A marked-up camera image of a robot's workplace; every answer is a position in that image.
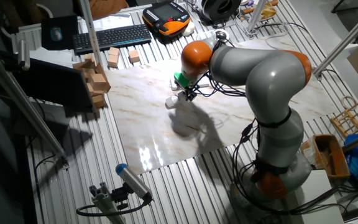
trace computer monitor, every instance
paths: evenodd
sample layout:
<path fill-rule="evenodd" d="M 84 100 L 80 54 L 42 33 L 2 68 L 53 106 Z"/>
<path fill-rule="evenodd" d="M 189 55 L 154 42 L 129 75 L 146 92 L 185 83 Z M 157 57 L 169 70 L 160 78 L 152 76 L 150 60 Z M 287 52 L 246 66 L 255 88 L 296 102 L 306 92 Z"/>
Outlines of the computer monitor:
<path fill-rule="evenodd" d="M 17 55 L 0 51 L 5 61 L 17 63 Z M 69 107 L 76 112 L 96 111 L 81 71 L 30 59 L 28 71 L 13 72 L 27 96 Z"/>

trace marble tabletop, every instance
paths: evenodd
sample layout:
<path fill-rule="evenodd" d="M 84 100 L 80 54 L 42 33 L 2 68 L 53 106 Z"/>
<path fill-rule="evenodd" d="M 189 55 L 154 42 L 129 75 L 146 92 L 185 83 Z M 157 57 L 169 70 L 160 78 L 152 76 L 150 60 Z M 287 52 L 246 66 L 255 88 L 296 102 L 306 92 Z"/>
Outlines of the marble tabletop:
<path fill-rule="evenodd" d="M 252 41 L 237 46 L 271 49 L 264 41 Z M 294 50 L 291 40 L 282 42 L 283 39 L 272 39 L 269 43 Z M 254 118 L 246 98 L 221 93 L 209 98 L 199 95 L 192 102 L 168 110 L 165 100 L 179 92 L 171 91 L 170 79 L 180 69 L 180 59 L 173 58 L 106 72 L 111 84 L 108 96 L 127 163 L 136 174 L 235 144 L 241 131 Z M 291 99 L 290 106 L 299 112 L 303 121 L 336 111 L 313 76 Z"/>

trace monitor screen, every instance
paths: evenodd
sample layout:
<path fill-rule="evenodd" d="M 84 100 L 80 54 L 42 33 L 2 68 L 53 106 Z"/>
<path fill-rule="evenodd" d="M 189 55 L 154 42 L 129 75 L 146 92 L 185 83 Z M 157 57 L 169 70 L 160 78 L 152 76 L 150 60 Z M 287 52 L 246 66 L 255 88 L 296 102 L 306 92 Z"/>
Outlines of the monitor screen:
<path fill-rule="evenodd" d="M 180 16 L 180 12 L 174 8 L 172 8 L 169 4 L 164 4 L 161 7 L 154 9 L 154 14 L 163 20 L 167 20 L 168 18 L 178 17 Z"/>
<path fill-rule="evenodd" d="M 17 55 L 0 51 L 5 60 L 17 63 Z M 30 59 L 30 69 L 13 73 L 27 96 L 92 113 L 95 107 L 81 71 Z"/>

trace wooden blocks stack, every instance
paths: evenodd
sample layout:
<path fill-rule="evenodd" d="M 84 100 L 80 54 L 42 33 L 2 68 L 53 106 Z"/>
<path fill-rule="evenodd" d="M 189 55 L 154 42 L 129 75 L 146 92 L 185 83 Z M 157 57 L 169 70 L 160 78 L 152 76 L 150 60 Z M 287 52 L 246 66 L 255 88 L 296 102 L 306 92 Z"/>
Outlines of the wooden blocks stack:
<path fill-rule="evenodd" d="M 139 53 L 137 50 L 130 50 L 129 52 L 129 61 L 131 63 L 140 62 Z"/>
<path fill-rule="evenodd" d="M 93 57 L 85 55 L 85 62 L 73 64 L 73 68 L 83 72 L 93 104 L 97 109 L 106 106 L 104 93 L 110 90 L 110 84 L 101 64 L 95 65 Z"/>
<path fill-rule="evenodd" d="M 85 77 L 85 81 L 88 81 L 91 75 L 94 75 L 94 69 L 93 68 L 82 68 L 82 72 Z"/>
<path fill-rule="evenodd" d="M 111 68 L 117 68 L 118 58 L 119 58 L 119 49 L 115 47 L 110 47 L 109 58 L 107 59 L 108 66 Z"/>

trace black keyboard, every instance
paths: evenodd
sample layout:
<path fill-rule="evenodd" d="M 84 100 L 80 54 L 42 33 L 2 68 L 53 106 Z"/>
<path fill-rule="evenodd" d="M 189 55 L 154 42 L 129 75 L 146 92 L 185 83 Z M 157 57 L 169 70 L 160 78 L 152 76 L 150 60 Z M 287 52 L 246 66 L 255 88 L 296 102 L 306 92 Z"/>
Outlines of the black keyboard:
<path fill-rule="evenodd" d="M 96 32 L 96 36 L 100 50 L 145 44 L 152 40 L 145 24 L 101 30 Z M 93 52 L 88 33 L 73 35 L 73 42 L 75 55 Z"/>

